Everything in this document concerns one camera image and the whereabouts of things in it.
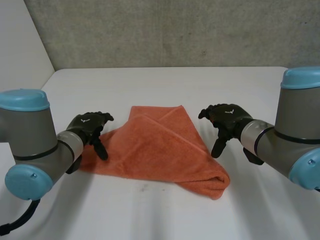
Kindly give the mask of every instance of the blue cap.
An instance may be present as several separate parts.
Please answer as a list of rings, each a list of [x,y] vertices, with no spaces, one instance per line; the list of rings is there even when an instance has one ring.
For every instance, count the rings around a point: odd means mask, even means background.
[[[311,89],[320,87],[320,66],[291,68],[284,72],[281,88]]]
[[[44,91],[38,89],[17,89],[0,93],[0,108],[18,112],[36,112],[49,108]]]
[[[29,164],[11,167],[5,175],[4,183],[16,197],[33,201],[42,198],[54,185],[48,174]]]
[[[289,179],[305,189],[320,188],[320,148],[300,157],[289,172]]]

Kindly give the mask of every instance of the gray wall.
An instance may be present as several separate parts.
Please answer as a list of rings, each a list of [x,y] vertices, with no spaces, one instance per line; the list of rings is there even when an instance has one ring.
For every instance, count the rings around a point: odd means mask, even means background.
[[[24,0],[56,70],[320,63],[320,0]]]

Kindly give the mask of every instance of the palm of robotic hand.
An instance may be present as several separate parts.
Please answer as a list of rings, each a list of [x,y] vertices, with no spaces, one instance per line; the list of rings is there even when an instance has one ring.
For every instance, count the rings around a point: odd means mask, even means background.
[[[200,112],[198,118],[210,120],[213,126],[218,129],[218,139],[211,151],[213,158],[220,157],[227,141],[233,138],[240,140],[242,125],[253,121],[249,113],[235,104],[210,105]]]
[[[113,120],[114,118],[109,113],[102,113],[100,111],[87,112],[82,115],[77,115],[66,130],[77,134],[81,138],[83,145],[93,145],[99,158],[107,160],[108,153],[100,141],[100,134],[105,124]]]

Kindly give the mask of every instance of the table surface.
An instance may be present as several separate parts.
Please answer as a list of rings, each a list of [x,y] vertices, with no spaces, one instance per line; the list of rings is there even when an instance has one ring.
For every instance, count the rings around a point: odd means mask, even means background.
[[[103,132],[122,126],[131,106],[183,105],[209,149],[217,131],[199,120],[210,104],[235,103],[274,124],[283,67],[101,68],[59,70],[43,87],[56,132],[77,114],[109,112]],[[29,202],[4,185],[14,164],[0,144],[0,224],[16,220]],[[304,190],[270,166],[248,162],[237,140],[217,161],[231,183],[218,200],[173,183],[81,171],[65,175],[32,219],[4,240],[317,240],[320,194]]]

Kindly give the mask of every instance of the towel fold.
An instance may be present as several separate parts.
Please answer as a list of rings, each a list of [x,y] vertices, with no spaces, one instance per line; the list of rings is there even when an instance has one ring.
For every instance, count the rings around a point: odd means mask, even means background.
[[[230,179],[198,134],[183,106],[133,106],[122,127],[103,134],[109,154],[101,161],[92,146],[82,153],[80,169],[130,179],[173,182],[218,199]]]

